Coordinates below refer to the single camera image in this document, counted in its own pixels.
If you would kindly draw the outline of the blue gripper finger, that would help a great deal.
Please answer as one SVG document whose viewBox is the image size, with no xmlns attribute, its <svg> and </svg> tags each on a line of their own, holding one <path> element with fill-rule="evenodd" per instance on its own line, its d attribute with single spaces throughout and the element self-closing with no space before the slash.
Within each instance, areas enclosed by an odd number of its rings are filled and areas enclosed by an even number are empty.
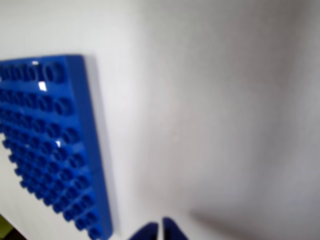
<svg viewBox="0 0 320 240">
<path fill-rule="evenodd" d="M 159 225 L 149 222 L 133 233 L 128 240 L 157 240 Z"/>
<path fill-rule="evenodd" d="M 164 240 L 188 240 L 188 237 L 179 228 L 177 223 L 169 218 L 164 217 L 162 219 L 163 224 L 163 239 Z"/>
</svg>

